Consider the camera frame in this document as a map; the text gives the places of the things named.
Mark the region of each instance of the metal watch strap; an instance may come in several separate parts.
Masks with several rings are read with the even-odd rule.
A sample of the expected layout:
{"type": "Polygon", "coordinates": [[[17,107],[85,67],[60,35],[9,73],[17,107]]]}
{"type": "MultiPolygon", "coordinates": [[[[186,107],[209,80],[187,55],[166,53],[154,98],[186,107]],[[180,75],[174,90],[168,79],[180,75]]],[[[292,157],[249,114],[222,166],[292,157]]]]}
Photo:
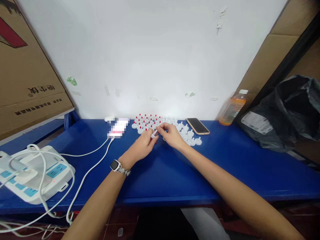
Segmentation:
{"type": "Polygon", "coordinates": [[[125,170],[122,166],[117,170],[117,172],[123,173],[125,176],[129,176],[131,171],[130,170],[125,170]]]}

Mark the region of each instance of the phone case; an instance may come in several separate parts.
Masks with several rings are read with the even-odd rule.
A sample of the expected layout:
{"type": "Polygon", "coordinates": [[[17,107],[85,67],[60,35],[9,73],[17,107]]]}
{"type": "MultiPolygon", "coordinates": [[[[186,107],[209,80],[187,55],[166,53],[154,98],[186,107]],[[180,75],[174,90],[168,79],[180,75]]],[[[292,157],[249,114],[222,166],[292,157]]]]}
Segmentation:
{"type": "Polygon", "coordinates": [[[193,131],[195,132],[195,134],[197,134],[197,135],[208,135],[208,134],[210,134],[210,131],[206,128],[205,125],[203,125],[203,126],[205,127],[205,129],[208,130],[208,132],[207,132],[207,133],[198,133],[198,132],[194,129],[194,127],[192,126],[192,124],[189,122],[188,119],[187,119],[187,123],[188,123],[189,126],[193,129],[193,131]]]}

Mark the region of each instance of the wire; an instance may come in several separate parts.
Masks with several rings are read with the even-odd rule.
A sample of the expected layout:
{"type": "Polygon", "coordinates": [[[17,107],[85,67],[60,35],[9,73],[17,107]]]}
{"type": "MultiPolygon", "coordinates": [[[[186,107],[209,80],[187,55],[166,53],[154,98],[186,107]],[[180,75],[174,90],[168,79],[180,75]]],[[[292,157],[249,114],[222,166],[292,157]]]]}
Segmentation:
{"type": "MultiPolygon", "coordinates": [[[[36,144],[29,144],[27,146],[28,149],[30,149],[31,147],[34,147],[35,149],[37,149],[38,151],[40,151],[40,148],[36,145],[36,144]]],[[[39,192],[39,198],[40,198],[40,201],[44,207],[44,209],[46,211],[49,210],[48,208],[48,205],[46,203],[46,201],[43,199],[43,196],[42,196],[42,185],[43,185],[43,181],[44,181],[44,177],[45,177],[45,173],[47,171],[47,161],[46,161],[46,158],[44,157],[43,153],[40,153],[41,157],[42,157],[42,160],[43,160],[43,173],[42,173],[42,178],[41,178],[41,181],[40,181],[40,185],[39,185],[39,189],[38,189],[38,192],[39,192]]],[[[57,217],[56,216],[56,212],[53,212],[54,214],[52,214],[50,211],[48,212],[48,215],[52,218],[63,218],[64,216],[62,217],[57,217]]]]}
{"type": "MultiPolygon", "coordinates": [[[[31,221],[31,222],[23,225],[23,226],[20,226],[20,227],[16,227],[16,228],[12,228],[12,229],[7,229],[7,230],[0,230],[0,233],[7,233],[7,232],[16,231],[16,230],[22,229],[22,228],[24,228],[24,227],[30,226],[31,224],[35,223],[36,221],[38,221],[39,219],[41,219],[43,216],[47,215],[48,212],[50,212],[52,209],[54,209],[59,203],[61,203],[62,200],[67,196],[67,194],[70,192],[70,190],[71,190],[72,187],[73,187],[74,179],[75,179],[74,172],[72,171],[71,166],[69,165],[68,161],[67,161],[64,157],[62,157],[61,155],[59,155],[59,154],[57,154],[57,153],[48,152],[48,151],[32,151],[32,152],[34,152],[34,153],[35,153],[35,152],[38,152],[38,153],[49,153],[49,154],[52,154],[52,155],[55,155],[55,156],[61,158],[61,159],[66,163],[66,166],[69,168],[69,170],[70,170],[70,172],[71,172],[71,174],[72,174],[72,183],[71,183],[71,186],[70,186],[70,188],[68,189],[68,191],[66,192],[66,194],[65,194],[52,208],[50,208],[48,211],[46,211],[44,214],[42,214],[42,215],[41,215],[40,217],[38,217],[37,219],[35,219],[35,220],[33,220],[33,221],[31,221]]],[[[10,167],[11,169],[14,169],[14,168],[11,166],[11,162],[12,162],[16,157],[22,156],[22,155],[24,155],[24,154],[29,154],[29,153],[18,154],[18,155],[16,155],[15,157],[11,158],[11,159],[9,160],[9,167],[10,167]]]]}
{"type": "Polygon", "coordinates": [[[65,233],[64,231],[56,231],[57,228],[59,229],[66,229],[66,228],[60,228],[58,226],[52,226],[51,227],[51,224],[47,227],[47,228],[42,228],[42,227],[36,227],[36,226],[28,226],[27,228],[36,228],[36,229],[40,229],[41,231],[39,232],[35,232],[35,233],[32,233],[32,234],[28,234],[28,235],[21,235],[19,233],[17,233],[16,231],[12,230],[11,226],[9,226],[9,224],[11,225],[18,225],[18,226],[22,226],[22,224],[19,224],[19,223],[11,223],[11,222],[4,222],[4,221],[0,221],[0,225],[2,225],[3,227],[6,227],[8,230],[11,230],[11,232],[17,236],[17,237],[30,237],[30,236],[33,236],[33,235],[36,235],[36,234],[39,234],[41,232],[44,232],[44,234],[42,235],[42,238],[41,239],[47,239],[49,236],[51,236],[53,233],[65,233]]]}
{"type": "Polygon", "coordinates": [[[114,140],[114,138],[111,138],[111,141],[109,142],[109,145],[108,145],[108,147],[107,147],[107,151],[106,151],[106,153],[103,155],[103,157],[100,159],[100,161],[97,162],[92,168],[90,168],[89,171],[83,176],[82,181],[81,181],[81,183],[80,183],[80,186],[79,186],[79,188],[78,188],[78,190],[77,190],[77,192],[76,192],[76,195],[74,196],[74,198],[73,198],[73,200],[72,200],[72,202],[71,202],[71,204],[70,204],[70,206],[69,206],[69,208],[68,208],[68,211],[67,211],[67,217],[66,217],[66,219],[67,219],[67,222],[68,222],[70,225],[72,224],[72,221],[69,219],[70,209],[71,209],[74,201],[76,200],[76,198],[77,198],[77,196],[78,196],[78,193],[79,193],[79,191],[80,191],[80,189],[81,189],[81,187],[82,187],[82,184],[83,184],[83,182],[84,182],[84,179],[86,178],[86,176],[88,175],[88,173],[89,173],[92,169],[94,169],[94,168],[104,159],[104,157],[107,155],[107,152],[108,152],[108,150],[109,150],[110,144],[113,142],[113,140],[114,140]]]}
{"type": "Polygon", "coordinates": [[[109,138],[107,138],[107,140],[100,146],[98,147],[96,150],[92,151],[92,152],[89,152],[89,153],[86,153],[86,154],[83,154],[83,155],[71,155],[71,154],[65,154],[65,153],[61,153],[60,155],[65,155],[65,156],[70,156],[70,157],[82,157],[82,156],[86,156],[86,155],[89,155],[97,150],[99,150],[107,141],[108,141],[109,138]]]}

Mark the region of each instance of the smartphone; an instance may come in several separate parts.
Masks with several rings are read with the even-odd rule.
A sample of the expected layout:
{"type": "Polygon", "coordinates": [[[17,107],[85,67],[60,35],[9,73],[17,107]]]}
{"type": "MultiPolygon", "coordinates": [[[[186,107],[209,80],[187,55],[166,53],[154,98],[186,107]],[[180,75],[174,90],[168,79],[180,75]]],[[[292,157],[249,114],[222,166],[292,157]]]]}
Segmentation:
{"type": "Polygon", "coordinates": [[[198,135],[207,135],[210,131],[197,118],[187,118],[187,122],[198,135]]]}

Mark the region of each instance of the forearm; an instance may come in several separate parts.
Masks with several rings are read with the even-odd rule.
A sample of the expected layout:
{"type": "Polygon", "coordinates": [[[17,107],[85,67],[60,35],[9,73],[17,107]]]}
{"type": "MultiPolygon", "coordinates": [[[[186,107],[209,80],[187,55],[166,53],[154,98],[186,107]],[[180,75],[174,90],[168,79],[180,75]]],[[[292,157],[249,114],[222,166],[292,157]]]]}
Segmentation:
{"type": "Polygon", "coordinates": [[[304,239],[274,207],[231,174],[190,146],[181,153],[216,189],[225,202],[265,239],[304,239]]]}
{"type": "MultiPolygon", "coordinates": [[[[131,168],[129,164],[121,163],[125,169],[131,168]]],[[[108,221],[125,178],[125,175],[111,171],[86,202],[63,240],[98,239],[108,221]]]]}

